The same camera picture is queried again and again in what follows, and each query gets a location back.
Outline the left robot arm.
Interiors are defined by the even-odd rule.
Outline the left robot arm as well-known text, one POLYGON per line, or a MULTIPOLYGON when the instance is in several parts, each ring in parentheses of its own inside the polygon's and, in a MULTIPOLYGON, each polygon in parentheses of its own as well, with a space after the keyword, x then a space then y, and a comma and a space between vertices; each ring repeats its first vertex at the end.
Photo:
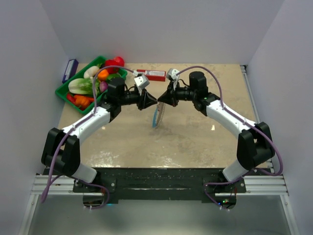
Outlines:
POLYGON ((144 75, 134 78, 135 89, 126 91, 124 79, 111 80, 106 97, 87 115, 63 129, 52 128, 47 135, 41 162, 62 175, 84 181, 90 192, 101 188, 97 171, 81 162, 80 145, 95 131, 112 122, 124 105, 137 105, 139 110, 157 104, 157 99, 149 94, 146 87, 149 80, 144 75))

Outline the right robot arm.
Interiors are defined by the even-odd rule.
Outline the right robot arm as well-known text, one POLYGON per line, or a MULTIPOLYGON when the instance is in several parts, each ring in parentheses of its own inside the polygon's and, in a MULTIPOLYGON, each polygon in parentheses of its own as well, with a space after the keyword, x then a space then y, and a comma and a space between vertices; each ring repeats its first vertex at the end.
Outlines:
POLYGON ((218 180, 219 189, 230 192, 235 187, 235 180, 274 156, 269 126, 244 118, 209 92, 203 72, 190 73, 189 85, 185 87, 179 86, 178 72, 169 69, 166 77, 170 83, 158 101, 173 107, 181 100, 191 101, 197 111, 217 121, 237 138, 237 159, 223 169, 223 177, 218 180))

